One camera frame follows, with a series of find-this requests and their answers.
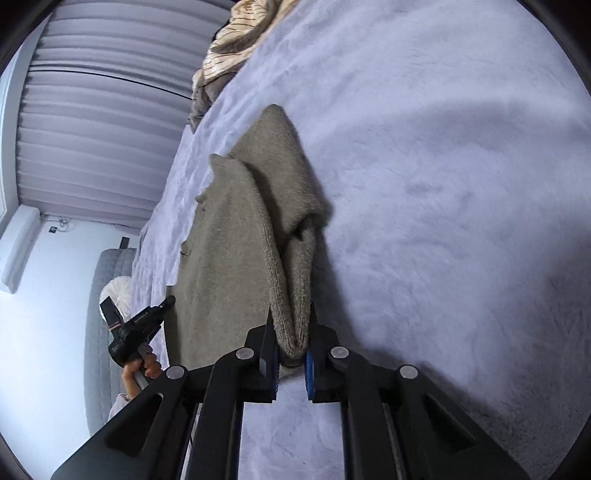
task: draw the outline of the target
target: sweater sleeve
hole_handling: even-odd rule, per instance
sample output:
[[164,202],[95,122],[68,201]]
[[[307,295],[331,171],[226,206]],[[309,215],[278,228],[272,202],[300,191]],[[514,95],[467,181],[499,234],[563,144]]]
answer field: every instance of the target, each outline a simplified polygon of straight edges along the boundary
[[125,395],[121,393],[117,395],[115,403],[113,404],[113,406],[111,407],[111,411],[109,412],[109,420],[111,420],[115,415],[117,415],[121,410],[123,410],[123,407],[125,407],[128,403],[129,400]]

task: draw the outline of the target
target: white bedsheet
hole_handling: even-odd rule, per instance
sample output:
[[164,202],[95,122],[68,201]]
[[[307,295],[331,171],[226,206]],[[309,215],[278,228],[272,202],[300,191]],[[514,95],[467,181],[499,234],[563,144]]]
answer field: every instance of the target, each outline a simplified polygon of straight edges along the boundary
[[[185,130],[135,311],[176,281],[209,155],[270,103],[334,209],[320,321],[371,361],[427,371],[547,478],[591,410],[591,99],[558,44],[515,0],[301,0]],[[342,478],[333,407],[301,378],[247,406],[241,478]]]

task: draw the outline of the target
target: bed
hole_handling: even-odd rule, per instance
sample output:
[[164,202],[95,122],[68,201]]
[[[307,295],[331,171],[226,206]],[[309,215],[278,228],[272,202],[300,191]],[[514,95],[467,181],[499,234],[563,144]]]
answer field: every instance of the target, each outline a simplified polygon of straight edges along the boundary
[[[374,363],[418,365],[548,478],[591,411],[591,99],[560,46],[515,0],[301,0],[185,129],[135,312],[176,282],[209,155],[270,103],[333,208],[319,320]],[[291,377],[245,407],[240,478],[342,478],[340,442],[338,407]]]
[[116,277],[130,276],[135,248],[112,248],[101,253],[92,280],[86,317],[84,355],[84,393],[86,420],[90,435],[107,423],[115,398],[125,392],[121,384],[121,367],[109,356],[112,338],[100,316],[100,292]]

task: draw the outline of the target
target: fluffy pillow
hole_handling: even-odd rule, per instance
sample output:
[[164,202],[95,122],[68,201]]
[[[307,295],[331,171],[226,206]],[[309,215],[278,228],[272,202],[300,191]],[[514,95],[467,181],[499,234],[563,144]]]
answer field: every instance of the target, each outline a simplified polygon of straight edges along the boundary
[[100,316],[105,319],[103,311],[100,309],[100,304],[107,298],[111,297],[115,306],[119,309],[124,321],[127,322],[131,315],[131,277],[117,277],[111,280],[103,291],[100,292],[99,310]]

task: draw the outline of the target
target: gray upholstered headboard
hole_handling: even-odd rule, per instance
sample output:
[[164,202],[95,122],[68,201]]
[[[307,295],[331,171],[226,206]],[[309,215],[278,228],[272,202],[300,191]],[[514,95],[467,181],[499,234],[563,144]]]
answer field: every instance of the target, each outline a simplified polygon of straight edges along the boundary
[[109,410],[117,394],[123,392],[121,368],[111,360],[108,352],[111,334],[100,316],[100,292],[114,278],[122,275],[131,276],[134,256],[135,248],[102,252],[90,289],[84,355],[86,420],[90,435],[94,435],[107,423]]

